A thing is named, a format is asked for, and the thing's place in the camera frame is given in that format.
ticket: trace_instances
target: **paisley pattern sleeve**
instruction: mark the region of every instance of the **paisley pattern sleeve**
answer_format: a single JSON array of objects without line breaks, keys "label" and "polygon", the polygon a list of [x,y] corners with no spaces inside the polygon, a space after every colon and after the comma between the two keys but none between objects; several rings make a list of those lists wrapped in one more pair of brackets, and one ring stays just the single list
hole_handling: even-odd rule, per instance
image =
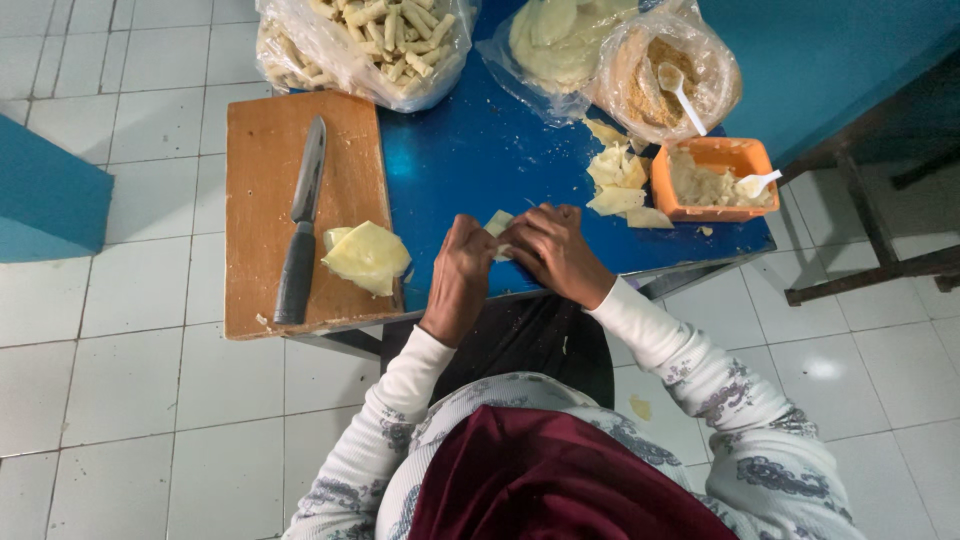
[{"label": "paisley pattern sleeve", "polygon": [[373,539],[387,484],[406,458],[433,385],[452,356],[452,349],[414,329],[326,457],[284,539]]},{"label": "paisley pattern sleeve", "polygon": [[741,538],[863,538],[816,425],[776,386],[622,280],[590,314],[630,347],[640,369],[663,379],[686,414],[716,428],[708,506],[747,514]]}]

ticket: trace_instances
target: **knife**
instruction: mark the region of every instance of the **knife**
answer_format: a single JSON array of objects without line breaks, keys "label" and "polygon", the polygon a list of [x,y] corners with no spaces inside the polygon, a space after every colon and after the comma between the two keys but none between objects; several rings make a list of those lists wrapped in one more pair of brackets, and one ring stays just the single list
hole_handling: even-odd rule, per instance
[{"label": "knife", "polygon": [[326,125],[320,115],[313,117],[306,135],[297,192],[290,207],[290,219],[297,230],[290,238],[287,258],[283,261],[280,285],[276,290],[274,323],[278,325],[301,325],[306,317],[306,305],[310,298],[310,282],[313,280],[313,261],[317,251],[317,238],[313,234],[313,220],[317,215],[320,199],[320,181],[324,174],[326,152]]}]

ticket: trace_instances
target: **white long-sleeve shirt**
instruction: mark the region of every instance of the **white long-sleeve shirt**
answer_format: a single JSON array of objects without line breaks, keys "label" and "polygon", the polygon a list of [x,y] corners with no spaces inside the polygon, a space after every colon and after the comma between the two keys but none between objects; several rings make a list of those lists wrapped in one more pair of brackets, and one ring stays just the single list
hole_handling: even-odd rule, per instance
[{"label": "white long-sleeve shirt", "polygon": [[[693,493],[740,538],[862,539],[836,461],[808,421],[771,384],[618,279],[589,311],[622,339],[677,405],[717,429],[707,493]],[[630,419],[544,375],[512,373],[468,384],[427,409],[454,350],[414,328],[366,396],[300,500],[289,540],[404,540],[430,459],[480,405],[566,412],[611,435],[691,491],[677,457]]]}]

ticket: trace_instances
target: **wooden cutting board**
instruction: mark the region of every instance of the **wooden cutting board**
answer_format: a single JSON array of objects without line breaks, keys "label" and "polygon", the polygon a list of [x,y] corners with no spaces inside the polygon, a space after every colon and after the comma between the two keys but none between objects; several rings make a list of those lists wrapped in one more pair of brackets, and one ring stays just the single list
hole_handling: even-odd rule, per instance
[{"label": "wooden cutting board", "polygon": [[[303,145],[315,114],[326,123],[324,175],[314,233],[317,256],[306,322],[273,322]],[[227,278],[224,336],[292,335],[382,319],[402,312],[393,297],[331,274],[320,259],[323,233],[370,220],[392,229],[380,132],[370,102],[335,91],[231,103],[227,109]]]}]

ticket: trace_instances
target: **plastic bag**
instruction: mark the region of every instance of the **plastic bag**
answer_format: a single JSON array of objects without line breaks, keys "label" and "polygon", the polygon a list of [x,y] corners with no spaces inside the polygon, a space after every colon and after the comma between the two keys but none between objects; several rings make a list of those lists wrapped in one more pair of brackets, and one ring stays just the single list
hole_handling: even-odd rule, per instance
[{"label": "plastic bag", "polygon": [[400,112],[429,109],[460,78],[480,0],[394,2],[257,0],[256,8],[281,25],[303,55],[298,60],[321,69],[321,81],[329,80],[321,86]]},{"label": "plastic bag", "polygon": [[280,91],[337,86],[332,76],[324,73],[297,48],[283,25],[270,17],[260,19],[256,32],[256,59],[260,72]]},{"label": "plastic bag", "polygon": [[[639,9],[656,4],[644,0]],[[478,41],[477,51],[508,93],[560,127],[589,109],[581,90],[593,78],[601,43],[637,12],[636,0],[529,0],[492,38]]]},{"label": "plastic bag", "polygon": [[704,23],[696,0],[673,0],[617,26],[600,49],[588,93],[632,134],[651,142],[697,135],[676,95],[660,90],[657,66],[684,73],[684,93],[714,128],[740,101],[742,81],[733,53]]}]

